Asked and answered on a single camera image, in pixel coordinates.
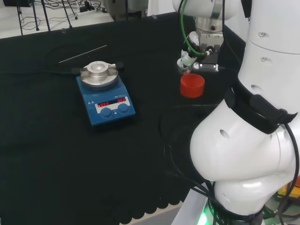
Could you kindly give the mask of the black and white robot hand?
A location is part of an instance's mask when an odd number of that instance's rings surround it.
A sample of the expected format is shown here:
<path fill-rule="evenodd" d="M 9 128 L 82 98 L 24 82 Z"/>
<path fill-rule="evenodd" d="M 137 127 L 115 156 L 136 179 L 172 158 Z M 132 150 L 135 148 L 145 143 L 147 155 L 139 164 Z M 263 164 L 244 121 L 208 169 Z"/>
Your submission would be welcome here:
<path fill-rule="evenodd" d="M 222 32 L 192 31 L 183 44 L 181 57 L 177 60 L 180 74 L 217 72 L 218 54 L 223 44 Z"/>

